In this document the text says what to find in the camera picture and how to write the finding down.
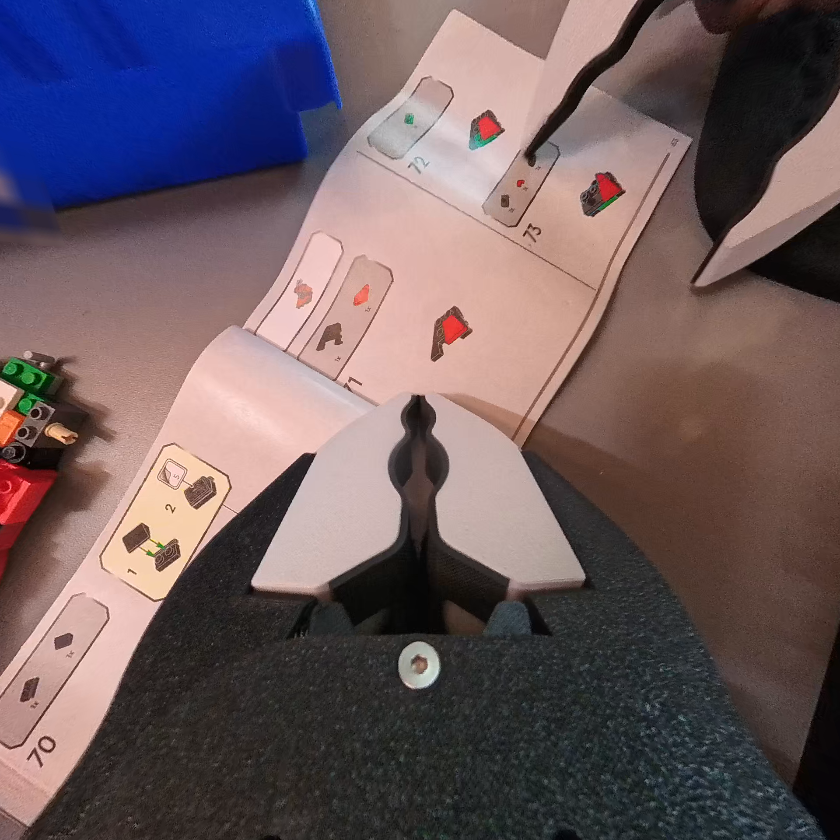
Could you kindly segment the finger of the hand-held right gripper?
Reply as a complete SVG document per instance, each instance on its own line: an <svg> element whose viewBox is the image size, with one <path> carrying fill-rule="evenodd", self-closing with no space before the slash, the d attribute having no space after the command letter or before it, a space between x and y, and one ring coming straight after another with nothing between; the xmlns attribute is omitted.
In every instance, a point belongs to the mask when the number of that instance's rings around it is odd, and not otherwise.
<svg viewBox="0 0 840 840"><path fill-rule="evenodd" d="M690 284L729 278L801 233L838 204L838 99L791 141L743 209L723 229Z"/></svg>
<svg viewBox="0 0 840 840"><path fill-rule="evenodd" d="M661 2L568 2L545 58L524 127L535 154L628 52Z"/></svg>

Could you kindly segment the toy brick instruction booklet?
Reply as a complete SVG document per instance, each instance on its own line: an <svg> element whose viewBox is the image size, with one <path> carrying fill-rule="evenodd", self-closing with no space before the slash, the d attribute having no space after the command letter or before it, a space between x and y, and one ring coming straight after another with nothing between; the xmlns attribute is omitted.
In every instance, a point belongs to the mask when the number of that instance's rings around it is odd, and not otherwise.
<svg viewBox="0 0 840 840"><path fill-rule="evenodd" d="M453 10L404 88L327 170L243 328L195 360L142 468L1 676L1 837L18 839L99 728L129 656L199 551L271 479L402 393L414 573L445 613L560 588L507 581L435 525L440 394L516 446L570 373L690 140L589 88L519 153L542 61ZM339 599L352 622L396 599Z"/></svg>

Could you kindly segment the pile of toy bricks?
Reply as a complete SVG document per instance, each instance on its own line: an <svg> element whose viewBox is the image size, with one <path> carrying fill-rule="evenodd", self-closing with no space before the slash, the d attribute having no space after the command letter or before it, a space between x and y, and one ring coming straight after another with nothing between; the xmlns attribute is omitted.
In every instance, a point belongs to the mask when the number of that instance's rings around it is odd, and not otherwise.
<svg viewBox="0 0 840 840"><path fill-rule="evenodd" d="M1 360L1 576L15 541L56 483L89 413L64 400L57 358L24 351Z"/></svg>

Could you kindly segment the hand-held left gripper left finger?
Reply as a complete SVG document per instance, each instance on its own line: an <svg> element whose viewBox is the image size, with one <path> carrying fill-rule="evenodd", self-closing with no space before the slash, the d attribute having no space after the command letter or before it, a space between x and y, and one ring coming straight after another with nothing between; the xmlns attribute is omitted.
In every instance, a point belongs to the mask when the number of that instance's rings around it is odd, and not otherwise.
<svg viewBox="0 0 840 840"><path fill-rule="evenodd" d="M396 599L414 573L406 483L418 399L402 393L314 453L251 587L261 594Z"/></svg>

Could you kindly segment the blue plastic bin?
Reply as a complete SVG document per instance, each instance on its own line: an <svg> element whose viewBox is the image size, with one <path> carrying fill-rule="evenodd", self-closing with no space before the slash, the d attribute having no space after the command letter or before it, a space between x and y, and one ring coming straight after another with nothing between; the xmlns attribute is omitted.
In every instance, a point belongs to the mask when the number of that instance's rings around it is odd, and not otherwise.
<svg viewBox="0 0 840 840"><path fill-rule="evenodd" d="M48 212L297 163L340 107L316 2L1 2L1 203Z"/></svg>

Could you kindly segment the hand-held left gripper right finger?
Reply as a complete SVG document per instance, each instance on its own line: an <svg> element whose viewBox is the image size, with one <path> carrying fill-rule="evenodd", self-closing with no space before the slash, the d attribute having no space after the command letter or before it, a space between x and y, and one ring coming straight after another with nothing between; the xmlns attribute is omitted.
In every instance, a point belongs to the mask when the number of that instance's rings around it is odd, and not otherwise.
<svg viewBox="0 0 840 840"><path fill-rule="evenodd" d="M523 455L484 419L440 394L430 446L442 452L435 525L442 544L507 588L578 588L585 574Z"/></svg>

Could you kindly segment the black panel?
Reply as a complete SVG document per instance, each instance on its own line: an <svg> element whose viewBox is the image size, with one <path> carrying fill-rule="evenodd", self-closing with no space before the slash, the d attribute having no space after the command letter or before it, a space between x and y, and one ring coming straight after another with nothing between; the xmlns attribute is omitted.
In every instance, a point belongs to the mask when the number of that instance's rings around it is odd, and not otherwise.
<svg viewBox="0 0 840 840"><path fill-rule="evenodd" d="M792 793L826 839L838 839L838 637L828 658Z"/></svg>

